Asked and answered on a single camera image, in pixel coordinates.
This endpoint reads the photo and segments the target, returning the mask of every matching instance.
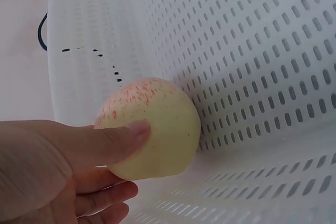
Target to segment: hand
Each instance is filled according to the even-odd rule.
[[[146,121],[105,130],[0,122],[0,223],[119,223],[138,188],[92,167],[126,159],[149,135]]]

